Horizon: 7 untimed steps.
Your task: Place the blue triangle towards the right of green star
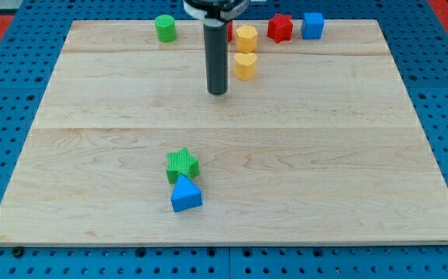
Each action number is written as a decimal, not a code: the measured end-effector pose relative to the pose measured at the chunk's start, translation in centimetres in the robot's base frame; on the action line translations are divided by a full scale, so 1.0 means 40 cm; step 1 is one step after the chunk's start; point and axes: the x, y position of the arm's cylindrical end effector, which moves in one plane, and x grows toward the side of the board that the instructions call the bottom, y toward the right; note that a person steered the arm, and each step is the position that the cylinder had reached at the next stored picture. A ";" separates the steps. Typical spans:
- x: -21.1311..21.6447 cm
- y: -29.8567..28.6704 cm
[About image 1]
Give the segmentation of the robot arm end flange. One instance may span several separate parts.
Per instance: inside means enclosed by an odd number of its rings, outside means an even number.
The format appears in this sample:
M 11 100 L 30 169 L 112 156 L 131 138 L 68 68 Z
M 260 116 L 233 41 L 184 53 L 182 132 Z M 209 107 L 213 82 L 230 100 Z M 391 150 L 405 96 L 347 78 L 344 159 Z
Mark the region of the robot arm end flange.
M 217 19 L 228 22 L 243 14 L 250 0 L 184 0 L 183 8 L 191 17 L 199 20 Z

